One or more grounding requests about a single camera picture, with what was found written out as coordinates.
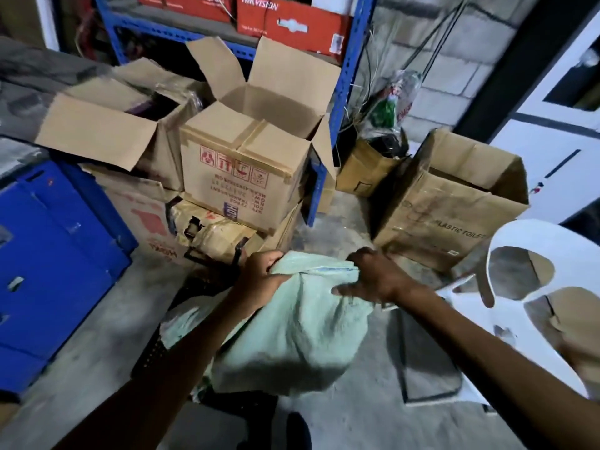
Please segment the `person's right hand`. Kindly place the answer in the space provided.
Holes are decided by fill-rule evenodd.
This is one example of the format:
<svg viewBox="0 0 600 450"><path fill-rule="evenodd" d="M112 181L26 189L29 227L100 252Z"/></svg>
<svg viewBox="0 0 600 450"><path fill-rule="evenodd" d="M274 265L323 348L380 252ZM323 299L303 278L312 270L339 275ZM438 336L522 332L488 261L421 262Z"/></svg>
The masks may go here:
<svg viewBox="0 0 600 450"><path fill-rule="evenodd" d="M363 300L402 305L422 287L391 258L374 249L360 248L349 254L347 260L358 268L359 276L355 282L362 282L368 289L368 297L360 297Z"/></svg>

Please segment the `person's left hand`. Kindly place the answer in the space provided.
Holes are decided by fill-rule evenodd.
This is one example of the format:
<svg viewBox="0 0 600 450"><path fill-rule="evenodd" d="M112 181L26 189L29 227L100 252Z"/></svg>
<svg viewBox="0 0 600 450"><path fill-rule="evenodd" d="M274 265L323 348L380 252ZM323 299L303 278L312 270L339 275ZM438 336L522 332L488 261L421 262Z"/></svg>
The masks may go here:
<svg viewBox="0 0 600 450"><path fill-rule="evenodd" d="M291 278L289 274L271 273L271 268L284 257L282 251L255 252L249 256L230 296L248 313L264 307L279 287Z"/></svg>

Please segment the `light green woven sack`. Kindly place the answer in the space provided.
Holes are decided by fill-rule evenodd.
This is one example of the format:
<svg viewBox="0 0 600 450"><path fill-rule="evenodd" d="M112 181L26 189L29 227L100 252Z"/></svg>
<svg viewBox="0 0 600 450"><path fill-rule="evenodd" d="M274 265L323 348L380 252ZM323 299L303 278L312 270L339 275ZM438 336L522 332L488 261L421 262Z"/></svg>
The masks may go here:
<svg viewBox="0 0 600 450"><path fill-rule="evenodd" d="M289 274L272 299L236 325L191 395L250 391L294 396L324 391L354 360L375 304L331 289L358 279L348 260L289 251L272 273Z"/></svg>

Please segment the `person's left forearm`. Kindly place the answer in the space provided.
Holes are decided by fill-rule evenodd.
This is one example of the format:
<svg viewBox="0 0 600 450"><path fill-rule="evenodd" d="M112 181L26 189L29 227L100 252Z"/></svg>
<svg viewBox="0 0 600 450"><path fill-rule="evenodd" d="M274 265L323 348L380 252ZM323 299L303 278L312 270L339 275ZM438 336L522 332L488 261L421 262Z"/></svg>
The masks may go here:
<svg viewBox="0 0 600 450"><path fill-rule="evenodd" d="M141 376L127 382L52 450L157 450L224 340L269 301L234 290Z"/></svg>

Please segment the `person's right forearm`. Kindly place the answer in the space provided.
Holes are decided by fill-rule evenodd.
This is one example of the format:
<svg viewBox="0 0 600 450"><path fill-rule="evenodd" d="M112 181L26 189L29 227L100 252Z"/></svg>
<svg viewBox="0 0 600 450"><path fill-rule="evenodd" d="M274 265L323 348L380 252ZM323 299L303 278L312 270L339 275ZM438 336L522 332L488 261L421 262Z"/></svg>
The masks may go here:
<svg viewBox="0 0 600 450"><path fill-rule="evenodd" d="M441 345L528 450L600 450L600 404L454 310L431 289L395 303Z"/></svg>

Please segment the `torn taped cardboard box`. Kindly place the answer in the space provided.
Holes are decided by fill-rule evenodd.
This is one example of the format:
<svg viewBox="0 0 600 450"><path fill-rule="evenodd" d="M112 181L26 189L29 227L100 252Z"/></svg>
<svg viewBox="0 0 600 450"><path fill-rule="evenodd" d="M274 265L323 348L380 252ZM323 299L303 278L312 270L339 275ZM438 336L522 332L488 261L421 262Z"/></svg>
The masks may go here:
<svg viewBox="0 0 600 450"><path fill-rule="evenodd" d="M237 265L255 252L286 250L302 205L299 202L292 207L269 235L181 200L169 210L169 229L185 260L204 266Z"/></svg>

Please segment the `grey flat board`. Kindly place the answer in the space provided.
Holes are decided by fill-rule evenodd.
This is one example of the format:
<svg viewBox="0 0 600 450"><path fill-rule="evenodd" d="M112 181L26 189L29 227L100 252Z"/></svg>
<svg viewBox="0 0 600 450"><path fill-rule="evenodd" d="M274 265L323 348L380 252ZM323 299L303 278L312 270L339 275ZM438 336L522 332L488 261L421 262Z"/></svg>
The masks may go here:
<svg viewBox="0 0 600 450"><path fill-rule="evenodd" d="M409 408L458 403L463 381L451 358L426 330L398 308L389 318L386 348Z"/></svg>

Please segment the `small brown cardboard box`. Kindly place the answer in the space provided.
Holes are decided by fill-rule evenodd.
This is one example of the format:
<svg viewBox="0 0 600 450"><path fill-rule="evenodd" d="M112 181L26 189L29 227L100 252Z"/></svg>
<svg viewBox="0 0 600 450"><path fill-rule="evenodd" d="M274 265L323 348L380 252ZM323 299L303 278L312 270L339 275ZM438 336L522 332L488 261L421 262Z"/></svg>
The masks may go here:
<svg viewBox="0 0 600 450"><path fill-rule="evenodd" d="M335 189L359 197L370 197L375 189L408 158L409 142L386 135L371 140L359 138L338 173Z"/></svg>

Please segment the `tall cardboard box black print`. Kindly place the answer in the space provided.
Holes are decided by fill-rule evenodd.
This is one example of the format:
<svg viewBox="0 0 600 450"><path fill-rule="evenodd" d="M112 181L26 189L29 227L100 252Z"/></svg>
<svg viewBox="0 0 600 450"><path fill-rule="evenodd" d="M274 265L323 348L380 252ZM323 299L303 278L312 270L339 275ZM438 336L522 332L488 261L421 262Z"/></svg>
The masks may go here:
<svg viewBox="0 0 600 450"><path fill-rule="evenodd" d="M521 157L442 128L394 191L372 243L443 273L529 208Z"/></svg>

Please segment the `crushed cardboard box red print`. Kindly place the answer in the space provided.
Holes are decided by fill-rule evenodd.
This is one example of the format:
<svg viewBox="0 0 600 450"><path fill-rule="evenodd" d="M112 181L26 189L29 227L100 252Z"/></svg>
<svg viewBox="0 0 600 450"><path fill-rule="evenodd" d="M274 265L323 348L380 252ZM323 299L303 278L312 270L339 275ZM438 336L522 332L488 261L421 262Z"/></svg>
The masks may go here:
<svg viewBox="0 0 600 450"><path fill-rule="evenodd" d="M170 206L179 200L177 191L164 188L158 181L90 163L80 167L94 176L141 249L186 268L193 266L185 258L187 249L169 227Z"/></svg>

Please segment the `black plastic basket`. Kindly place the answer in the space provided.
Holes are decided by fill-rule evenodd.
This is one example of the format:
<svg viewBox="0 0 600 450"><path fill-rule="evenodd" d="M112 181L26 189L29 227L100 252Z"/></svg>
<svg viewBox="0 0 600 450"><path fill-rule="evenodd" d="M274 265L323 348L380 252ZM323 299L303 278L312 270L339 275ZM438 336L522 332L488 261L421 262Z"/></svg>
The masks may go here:
<svg viewBox="0 0 600 450"><path fill-rule="evenodd" d="M218 293L232 286L239 277L240 267L211 266L195 269L188 274L183 285L177 291L169 304L168 311L196 296L215 297ZM131 370L131 379L136 378L143 370L157 362L165 353L166 348L160 339L160 326L156 327L146 347Z"/></svg>

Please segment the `clear plastic bag green contents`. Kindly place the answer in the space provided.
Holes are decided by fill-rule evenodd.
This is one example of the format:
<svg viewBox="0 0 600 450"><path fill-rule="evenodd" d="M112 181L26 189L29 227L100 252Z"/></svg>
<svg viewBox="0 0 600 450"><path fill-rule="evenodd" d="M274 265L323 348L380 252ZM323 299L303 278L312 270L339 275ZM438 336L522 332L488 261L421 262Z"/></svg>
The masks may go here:
<svg viewBox="0 0 600 450"><path fill-rule="evenodd" d="M413 69L394 71L383 79L369 98L357 129L357 139L366 141L386 158L403 158L408 151L402 123L421 88L423 76Z"/></svg>

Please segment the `blue metal shelf rack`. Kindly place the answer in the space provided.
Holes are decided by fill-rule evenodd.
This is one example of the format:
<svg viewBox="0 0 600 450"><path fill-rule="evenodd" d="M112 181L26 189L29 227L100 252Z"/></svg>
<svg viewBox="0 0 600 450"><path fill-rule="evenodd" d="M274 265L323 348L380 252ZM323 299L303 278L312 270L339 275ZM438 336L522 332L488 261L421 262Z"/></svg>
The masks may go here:
<svg viewBox="0 0 600 450"><path fill-rule="evenodd" d="M120 65L130 61L125 51L125 43L120 37L122 30L178 43L200 39L206 35L218 36L238 59L251 61L255 57L258 39L244 37L233 26L223 22L145 6L138 0L94 1ZM357 0L357 8L341 64L341 74L332 97L329 129L333 145L337 141L344 117L344 107L349 100L359 59L366 46L376 2L377 0Z"/></svg>

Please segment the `open plain cardboard box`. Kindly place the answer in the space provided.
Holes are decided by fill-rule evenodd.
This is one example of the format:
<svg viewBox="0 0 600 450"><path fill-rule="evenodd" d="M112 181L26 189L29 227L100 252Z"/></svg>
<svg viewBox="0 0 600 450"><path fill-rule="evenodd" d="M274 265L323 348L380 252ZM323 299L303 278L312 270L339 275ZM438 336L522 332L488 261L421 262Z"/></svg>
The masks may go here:
<svg viewBox="0 0 600 450"><path fill-rule="evenodd" d="M182 191L179 129L213 101L206 82L141 58L59 92L35 143Z"/></svg>

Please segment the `white door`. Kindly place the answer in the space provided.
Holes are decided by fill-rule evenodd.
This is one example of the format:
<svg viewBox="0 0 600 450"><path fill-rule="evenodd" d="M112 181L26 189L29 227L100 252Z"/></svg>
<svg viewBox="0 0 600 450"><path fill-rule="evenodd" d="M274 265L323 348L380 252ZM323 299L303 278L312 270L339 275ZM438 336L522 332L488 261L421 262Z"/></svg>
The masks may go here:
<svg viewBox="0 0 600 450"><path fill-rule="evenodd" d="M521 218L564 223L600 199L600 105L577 108L559 97L582 90L600 71L600 2L509 112L490 144L521 157L530 207Z"/></svg>

